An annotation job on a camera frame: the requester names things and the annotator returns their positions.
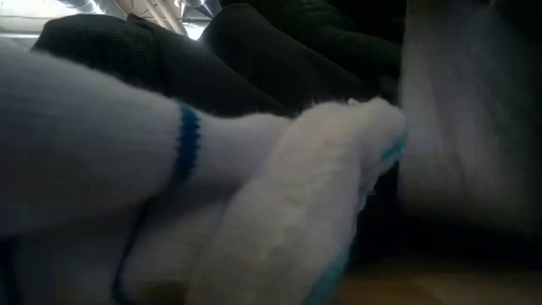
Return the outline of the pale grey white cloth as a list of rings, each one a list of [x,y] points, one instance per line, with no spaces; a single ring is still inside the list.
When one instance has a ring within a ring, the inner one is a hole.
[[[542,0],[408,0],[405,210],[542,233]]]

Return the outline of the white teal striped sock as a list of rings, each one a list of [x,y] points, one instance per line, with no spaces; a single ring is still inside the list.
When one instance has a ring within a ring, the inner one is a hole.
[[[185,305],[329,305],[358,214],[405,140],[404,114],[379,97],[302,112],[230,200]]]

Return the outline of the dark green garment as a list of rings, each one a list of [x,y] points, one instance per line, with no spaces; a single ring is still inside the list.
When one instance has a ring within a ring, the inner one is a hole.
[[[362,78],[397,80],[408,0],[219,0],[246,4],[274,27]]]

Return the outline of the dark knit garment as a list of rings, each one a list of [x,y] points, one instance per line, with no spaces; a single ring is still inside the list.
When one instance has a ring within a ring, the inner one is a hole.
[[[218,112],[228,96],[208,83],[202,48],[131,15],[77,14],[48,21],[31,48],[103,72],[135,87]]]

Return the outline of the silver metal ceiling cone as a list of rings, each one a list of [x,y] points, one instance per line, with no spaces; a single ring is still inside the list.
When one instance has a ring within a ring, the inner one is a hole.
[[[182,3],[189,7],[194,8],[196,11],[204,14],[209,18],[215,17],[221,8],[219,0],[181,0]]]

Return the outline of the white blue striped sock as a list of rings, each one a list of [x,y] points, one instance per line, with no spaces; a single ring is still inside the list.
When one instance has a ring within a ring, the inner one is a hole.
[[[289,125],[0,41],[0,305],[183,302],[230,196]]]

